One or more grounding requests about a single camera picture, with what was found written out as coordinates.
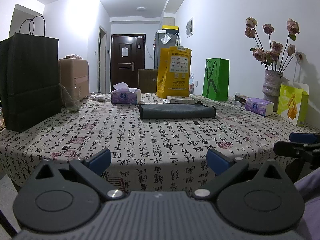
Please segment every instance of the tablecloth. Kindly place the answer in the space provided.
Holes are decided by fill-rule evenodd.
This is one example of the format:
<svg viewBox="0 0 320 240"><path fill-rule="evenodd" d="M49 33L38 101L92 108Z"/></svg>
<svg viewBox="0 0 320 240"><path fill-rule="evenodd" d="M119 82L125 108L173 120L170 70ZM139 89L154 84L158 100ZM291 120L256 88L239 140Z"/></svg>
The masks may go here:
<svg viewBox="0 0 320 240"><path fill-rule="evenodd" d="M275 157L273 144L287 141L291 132L318 132L310 125L294 126L276 113L263 117L230 102L191 97L215 106L217 117L140 120L137 105L84 99L79 113L63 111L23 133L0 132L0 165L22 186L43 158L65 163L109 148L111 166L102 176L119 189L190 193L214 179L206 163L210 148L252 163L276 158L285 167L292 160ZM142 101L163 103L154 94L142 94Z"/></svg>

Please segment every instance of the rose bouquet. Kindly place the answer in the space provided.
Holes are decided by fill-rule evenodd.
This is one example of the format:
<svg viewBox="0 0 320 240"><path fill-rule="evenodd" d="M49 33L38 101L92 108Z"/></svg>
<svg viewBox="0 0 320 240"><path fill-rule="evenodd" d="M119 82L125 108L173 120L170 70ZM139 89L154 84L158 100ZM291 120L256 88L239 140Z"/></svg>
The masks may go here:
<svg viewBox="0 0 320 240"><path fill-rule="evenodd" d="M245 25L247 26L245 30L245 35L249 38L255 39L257 42L257 46L254 48L251 48L250 51L253 53L253 56L255 57L256 60L261 61L261 65L264 64L266 70L275 70L280 73L283 73L284 70L287 68L289 65L290 61L294 58L297 57L298 60L302 60L302 55L297 52L296 53L296 48L293 44L288 45L289 43L289 38L293 41L296 40L296 35L300 33L299 31L299 24L295 22L294 20L290 19L287 21L287 30L289 32L288 34L288 39L287 39L287 44L284 48L283 54L282 54L282 59L281 62L279 61L279 57L282 53L283 45L279 42L273 41L271 43L271 38L270 35L275 32L274 28L271 26L271 24L264 24L262 26L263 31L265 34L269 36L269 42L270 42L270 50L264 50L262 43L259 39L258 33L256 31L256 25L258 22L249 17L245 21ZM285 61L283 62L284 59L284 52L287 52L287 57Z"/></svg>

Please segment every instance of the yellow paper bag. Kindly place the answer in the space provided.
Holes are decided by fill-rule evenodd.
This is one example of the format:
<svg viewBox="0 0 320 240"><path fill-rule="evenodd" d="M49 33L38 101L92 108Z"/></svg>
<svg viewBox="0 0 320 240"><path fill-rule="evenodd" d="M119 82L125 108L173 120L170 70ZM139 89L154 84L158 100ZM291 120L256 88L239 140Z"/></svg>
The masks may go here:
<svg viewBox="0 0 320 240"><path fill-rule="evenodd" d="M189 96L191 49L161 49L158 68L157 96Z"/></svg>
<svg viewBox="0 0 320 240"><path fill-rule="evenodd" d="M304 124L308 109L309 86L286 82L280 88L277 113L297 126Z"/></svg>

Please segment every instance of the refrigerator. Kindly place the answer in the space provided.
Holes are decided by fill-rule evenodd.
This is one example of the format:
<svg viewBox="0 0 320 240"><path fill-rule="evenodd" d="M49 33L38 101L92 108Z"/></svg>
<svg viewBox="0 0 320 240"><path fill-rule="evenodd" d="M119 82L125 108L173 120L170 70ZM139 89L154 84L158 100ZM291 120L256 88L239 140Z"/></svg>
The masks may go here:
<svg viewBox="0 0 320 240"><path fill-rule="evenodd" d="M169 47L172 47L172 46L175 46L176 45L176 39L177 39L177 35L171 35L172 39L169 40L166 44L163 44L161 39L164 38L166 34L165 33L156 33L155 35L155 47L154 47L154 59L155 59L155 62L154 62L154 69L158 69L158 66L160 64L160 51L161 51L161 48L169 48Z"/></svg>

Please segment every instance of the floor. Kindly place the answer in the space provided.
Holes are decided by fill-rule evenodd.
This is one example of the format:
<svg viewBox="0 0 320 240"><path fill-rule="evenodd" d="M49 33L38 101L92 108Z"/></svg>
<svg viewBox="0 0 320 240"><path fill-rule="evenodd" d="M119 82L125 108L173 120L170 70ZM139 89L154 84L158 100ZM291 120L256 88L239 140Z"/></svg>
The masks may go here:
<svg viewBox="0 0 320 240"><path fill-rule="evenodd" d="M20 231L17 220L15 219L12 211L12 204L17 196L17 191L14 188L11 179L4 173L0 174L0 209L2 213L6 216L12 226ZM4 229L0 226L0 239L1 240L10 240L10 236Z"/></svg>

